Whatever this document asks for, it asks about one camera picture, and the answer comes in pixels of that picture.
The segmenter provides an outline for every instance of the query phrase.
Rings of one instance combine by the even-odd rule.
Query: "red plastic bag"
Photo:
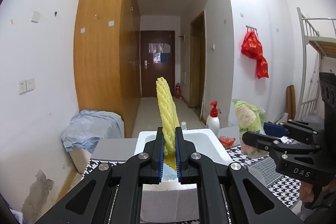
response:
[[[269,78],[268,77],[268,63],[263,56],[261,56],[261,58],[257,60],[256,74],[257,74],[258,79],[263,78],[263,77]]]
[[[218,140],[221,142],[221,144],[225,148],[230,148],[235,143],[236,138],[229,138],[229,137],[222,136],[222,137],[219,137]]]
[[[249,58],[257,60],[263,55],[263,47],[254,31],[248,31],[241,45],[241,53]]]

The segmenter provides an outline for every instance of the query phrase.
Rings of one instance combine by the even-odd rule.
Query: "door frame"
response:
[[[190,85],[189,85],[189,103],[191,105],[191,94],[192,94],[192,71],[193,71],[193,23],[198,20],[200,17],[203,17],[203,26],[204,26],[204,41],[205,41],[205,51],[204,51],[204,83],[203,83],[203,94],[202,94],[202,105],[201,105],[201,114],[199,119],[203,119],[203,106],[204,106],[204,95],[205,95],[205,81],[206,81],[206,63],[207,63],[207,36],[206,36],[206,20],[205,20],[205,10],[203,10],[197,17],[195,17],[190,22]]]

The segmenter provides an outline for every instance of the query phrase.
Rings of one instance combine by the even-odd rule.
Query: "wall outlet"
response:
[[[33,16],[31,17],[31,22],[39,23],[41,18],[41,13],[34,11]]]
[[[26,80],[27,91],[31,91],[35,89],[35,79],[28,79]]]
[[[18,86],[19,86],[19,94],[27,92],[27,86],[25,80],[19,81]]]

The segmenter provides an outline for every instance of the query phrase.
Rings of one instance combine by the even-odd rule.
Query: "blue cloth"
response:
[[[124,138],[121,116],[107,111],[82,110],[64,130],[62,140],[67,152],[79,147],[93,153],[100,139]]]

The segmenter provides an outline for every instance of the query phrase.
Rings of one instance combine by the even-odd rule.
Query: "human hand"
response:
[[[314,185],[306,183],[306,182],[301,182],[300,186],[300,199],[303,202],[312,202],[314,200],[314,192],[313,192],[313,187]],[[335,192],[336,191],[336,178],[333,178],[329,185],[322,187],[322,191],[325,192]]]
[[[313,187],[314,185],[302,181],[299,190],[300,200],[303,202],[312,202],[314,200]]]

